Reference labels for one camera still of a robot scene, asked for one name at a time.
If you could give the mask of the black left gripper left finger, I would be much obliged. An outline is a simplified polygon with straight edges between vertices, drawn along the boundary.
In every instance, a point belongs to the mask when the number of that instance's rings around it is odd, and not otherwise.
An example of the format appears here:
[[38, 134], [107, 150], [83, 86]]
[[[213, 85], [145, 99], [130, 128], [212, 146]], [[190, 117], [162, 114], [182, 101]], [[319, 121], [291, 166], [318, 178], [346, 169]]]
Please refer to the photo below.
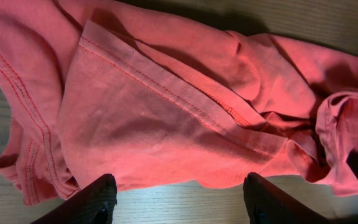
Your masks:
[[116, 180], [104, 174], [32, 224], [111, 224], [116, 204]]

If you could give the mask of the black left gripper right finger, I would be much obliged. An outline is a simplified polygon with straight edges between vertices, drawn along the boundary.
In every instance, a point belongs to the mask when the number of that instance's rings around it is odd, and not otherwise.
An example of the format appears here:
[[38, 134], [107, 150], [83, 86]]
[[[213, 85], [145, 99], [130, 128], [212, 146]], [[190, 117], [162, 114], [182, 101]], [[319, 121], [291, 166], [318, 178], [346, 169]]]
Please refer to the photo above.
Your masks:
[[324, 224], [330, 221], [255, 172], [243, 184], [251, 223]]

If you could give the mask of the red printed t-shirt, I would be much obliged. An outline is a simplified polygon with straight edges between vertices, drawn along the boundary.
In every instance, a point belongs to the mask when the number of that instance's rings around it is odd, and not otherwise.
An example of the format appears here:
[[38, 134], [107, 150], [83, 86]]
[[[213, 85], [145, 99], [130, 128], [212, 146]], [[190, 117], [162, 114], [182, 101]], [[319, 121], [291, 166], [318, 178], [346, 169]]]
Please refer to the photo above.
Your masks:
[[358, 57], [117, 1], [0, 1], [0, 174], [27, 205], [250, 172], [358, 194]]

